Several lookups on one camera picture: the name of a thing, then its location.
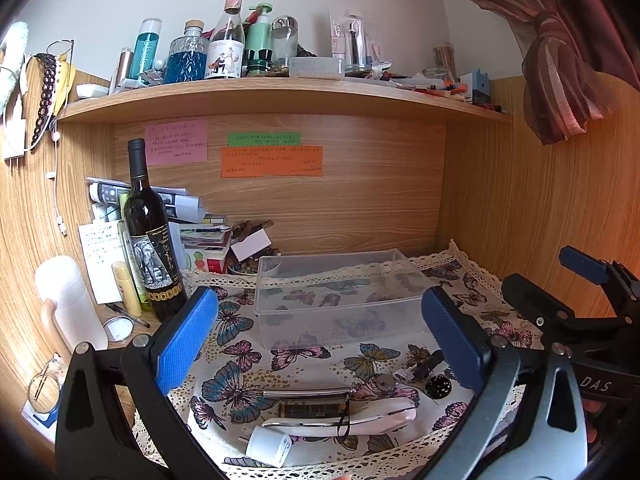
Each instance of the clear plastic container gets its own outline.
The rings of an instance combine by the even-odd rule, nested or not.
[[[427,278],[397,249],[263,256],[255,311],[266,349],[371,342],[426,325]]]
[[[344,60],[337,57],[292,57],[289,77],[312,79],[343,79]]]

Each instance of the blue textured pad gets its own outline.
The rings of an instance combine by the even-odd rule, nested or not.
[[[422,318],[456,380],[480,394],[484,387],[485,359],[479,346],[484,346],[486,335],[476,320],[462,314],[440,286],[432,286],[422,295]]]
[[[210,288],[199,287],[184,305],[191,307],[186,318],[161,349],[156,367],[156,384],[166,395],[182,384],[204,340],[218,316],[218,297]]]
[[[594,285],[603,285],[609,281],[605,264],[571,246],[560,249],[558,260],[563,267],[572,270]]]

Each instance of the blue gripper pad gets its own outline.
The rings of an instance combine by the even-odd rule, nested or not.
[[[218,316],[218,297],[199,286],[173,319],[154,335],[151,363],[163,395],[182,384]]]
[[[462,314],[440,286],[422,295],[422,318],[438,342],[461,386],[479,395],[484,387],[491,350],[475,319]]]
[[[572,270],[594,285],[604,285],[609,281],[605,264],[569,245],[560,249],[558,260],[563,267]]]

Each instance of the fluffy white duster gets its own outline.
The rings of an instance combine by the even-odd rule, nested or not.
[[[27,24],[15,22],[9,27],[4,40],[2,40],[2,49],[4,50],[2,66],[11,70],[15,77],[8,70],[0,69],[0,114],[4,111],[11,92],[14,91],[20,77],[20,68],[27,49],[27,36]]]

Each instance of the green sticky note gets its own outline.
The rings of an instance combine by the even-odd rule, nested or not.
[[[300,134],[229,134],[230,148],[242,146],[297,146]]]

